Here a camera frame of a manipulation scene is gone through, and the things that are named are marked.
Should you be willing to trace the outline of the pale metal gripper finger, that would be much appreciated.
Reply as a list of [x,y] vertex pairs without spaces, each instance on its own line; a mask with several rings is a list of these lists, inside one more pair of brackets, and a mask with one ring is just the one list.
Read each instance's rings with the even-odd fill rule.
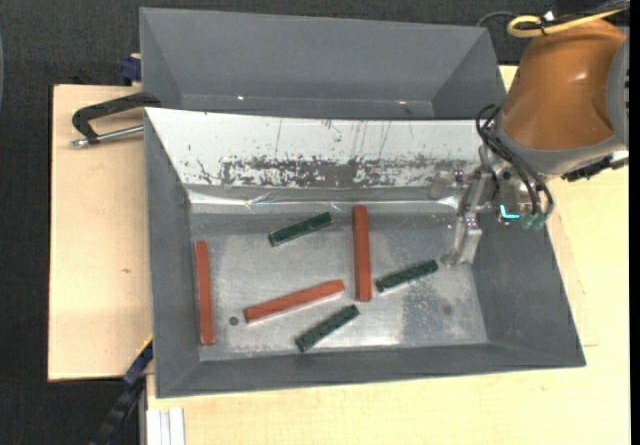
[[453,246],[440,258],[441,264],[446,267],[471,264],[481,236],[482,230],[475,216],[460,216],[454,227]]
[[438,169],[428,188],[430,199],[460,198],[466,189],[465,173],[461,168]]

